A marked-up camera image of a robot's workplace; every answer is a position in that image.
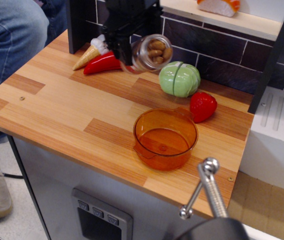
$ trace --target person's leg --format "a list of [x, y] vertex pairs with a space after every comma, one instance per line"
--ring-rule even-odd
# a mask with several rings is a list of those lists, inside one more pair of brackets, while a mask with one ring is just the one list
[[44, 2], [42, 9], [47, 19], [49, 20], [49, 26], [47, 29], [47, 41], [45, 44], [48, 45], [67, 28], [65, 5], [66, 1], [42, 0], [42, 2]]
[[[33, 0], [0, 0], [0, 84], [45, 45], [48, 20]], [[4, 139], [0, 132], [0, 142]], [[0, 171], [0, 217], [11, 199]]]
[[33, 0], [0, 0], [0, 84], [44, 47], [47, 26]]

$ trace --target red chili pepper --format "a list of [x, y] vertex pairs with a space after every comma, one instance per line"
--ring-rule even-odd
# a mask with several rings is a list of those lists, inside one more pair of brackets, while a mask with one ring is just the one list
[[120, 60], [116, 59], [113, 51], [91, 60], [84, 69], [84, 74], [99, 73], [106, 70], [121, 69]]

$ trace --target orange plastic pot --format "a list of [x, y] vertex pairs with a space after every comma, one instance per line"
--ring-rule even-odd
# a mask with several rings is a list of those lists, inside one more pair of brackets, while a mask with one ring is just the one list
[[149, 167], [169, 171], [180, 168], [191, 156], [198, 140], [193, 115], [184, 108], [156, 108], [135, 122], [134, 149]]

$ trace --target floor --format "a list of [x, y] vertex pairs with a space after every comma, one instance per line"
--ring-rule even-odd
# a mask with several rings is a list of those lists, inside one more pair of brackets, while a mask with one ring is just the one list
[[[21, 175], [9, 143], [0, 144], [0, 167], [7, 174]], [[13, 201], [12, 212], [0, 218], [3, 240], [46, 240], [42, 224], [23, 179], [5, 178]]]
[[228, 212], [242, 223], [284, 240], [284, 189], [239, 172]]
[[[0, 145], [4, 173], [21, 175], [9, 143]], [[0, 219], [3, 240], [46, 240], [27, 187], [22, 179], [6, 178], [12, 212]], [[284, 240], [284, 189], [239, 173], [228, 208], [242, 223]]]

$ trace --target shelf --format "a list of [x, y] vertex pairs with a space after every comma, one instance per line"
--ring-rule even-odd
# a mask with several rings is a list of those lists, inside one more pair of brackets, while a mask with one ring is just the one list
[[218, 15], [198, 9], [195, 0], [161, 0], [161, 6], [167, 13], [194, 19], [222, 28], [275, 41], [282, 23], [251, 14], [237, 12], [233, 17]]

